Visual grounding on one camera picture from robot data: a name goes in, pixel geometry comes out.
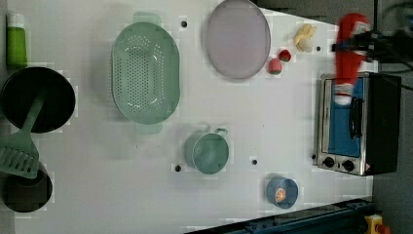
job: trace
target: colander handle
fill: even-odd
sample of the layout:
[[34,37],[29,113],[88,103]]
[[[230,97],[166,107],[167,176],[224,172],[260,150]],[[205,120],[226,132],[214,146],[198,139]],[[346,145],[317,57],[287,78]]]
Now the colander handle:
[[162,20],[160,16],[154,13],[136,12],[133,14],[133,23],[137,22],[150,22],[161,26]]
[[224,128],[218,128],[218,129],[215,130],[214,133],[215,133],[215,134],[218,134],[218,135],[220,135],[220,136],[222,136],[222,137],[225,137],[225,136],[227,136],[227,134],[228,134],[228,130],[226,130],[226,129],[224,129]]

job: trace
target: white table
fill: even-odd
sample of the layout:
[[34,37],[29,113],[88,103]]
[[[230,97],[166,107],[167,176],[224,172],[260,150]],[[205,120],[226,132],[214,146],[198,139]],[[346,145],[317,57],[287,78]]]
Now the white table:
[[[48,205],[16,214],[18,234],[183,233],[371,196],[372,177],[313,166],[316,83],[334,71],[334,25],[264,11],[272,52],[294,54],[279,76],[265,68],[243,82],[225,79],[202,43],[216,0],[9,0],[28,20],[30,57],[62,70],[76,87],[77,109],[59,131],[35,136],[41,161],[54,179]],[[158,135],[142,136],[116,108],[110,93],[110,51],[136,11],[158,13],[181,55],[181,100]],[[187,29],[180,22],[188,20]],[[310,22],[321,51],[298,53],[292,38]],[[231,158],[206,176],[187,168],[183,143],[199,130],[226,126]],[[251,160],[258,164],[253,166]],[[174,171],[175,165],[183,171]],[[264,197],[274,175],[298,183],[287,211]]]

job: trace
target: green colander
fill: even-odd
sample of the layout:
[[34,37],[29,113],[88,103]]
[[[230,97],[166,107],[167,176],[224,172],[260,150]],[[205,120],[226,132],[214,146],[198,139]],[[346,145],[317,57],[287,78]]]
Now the green colander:
[[161,18],[138,12],[112,50],[112,94],[143,132],[158,133],[179,102],[179,51]]

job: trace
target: black cable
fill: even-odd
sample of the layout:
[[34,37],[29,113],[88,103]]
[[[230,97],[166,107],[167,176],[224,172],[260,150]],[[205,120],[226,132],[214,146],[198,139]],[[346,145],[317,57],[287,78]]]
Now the black cable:
[[384,46],[384,49],[386,49],[387,52],[392,54],[392,56],[397,59],[400,63],[403,63],[405,66],[407,66],[411,71],[413,71],[413,65],[410,64],[409,62],[405,61],[404,59],[401,58],[401,56],[389,45]]
[[411,69],[405,69],[405,70],[382,71],[382,72],[387,73],[387,74],[402,74],[402,73],[412,72],[412,70]]
[[377,31],[378,30],[378,25],[377,25],[377,18],[379,16],[379,0],[374,0],[374,21],[373,21],[373,30]]
[[398,84],[398,83],[393,82],[391,79],[385,77],[385,75],[387,75],[386,73],[380,72],[380,73],[378,73],[378,74],[379,74],[384,80],[386,80],[387,82],[389,82],[389,83],[391,83],[391,84],[393,84],[393,85],[395,85],[395,86],[400,86],[402,89],[405,89],[405,90],[407,90],[407,91],[413,92],[413,87],[405,86],[405,85],[403,85],[403,84]]
[[[400,55],[399,55],[392,47],[390,47],[389,45],[386,45],[386,46],[384,46],[384,49],[386,49],[386,51],[388,51],[390,54],[392,54],[392,56],[393,56],[395,59],[397,59],[399,62],[401,62],[401,63],[403,63],[404,65],[406,65],[406,66],[409,68],[410,71],[413,71],[413,65],[411,65],[409,62],[407,62],[407,61],[405,61],[404,59],[402,59],[402,58],[400,57]],[[398,86],[398,84],[395,84],[395,83],[394,83],[393,81],[391,81],[390,79],[387,79],[386,77],[384,77],[383,74],[381,74],[381,75],[382,75],[382,78],[386,79],[388,82],[390,82],[390,83]],[[405,86],[405,85],[402,85],[402,84],[400,84],[400,87],[403,88],[403,89],[405,89],[405,90],[408,90],[408,91],[412,91],[412,92],[413,92],[413,87]]]
[[383,11],[383,15],[382,15],[382,22],[385,21],[385,18],[387,16],[387,14],[389,12],[391,12],[392,10],[396,9],[396,8],[405,8],[405,7],[412,7],[413,8],[413,2],[402,2],[402,3],[396,3],[391,5],[390,7],[386,8]]

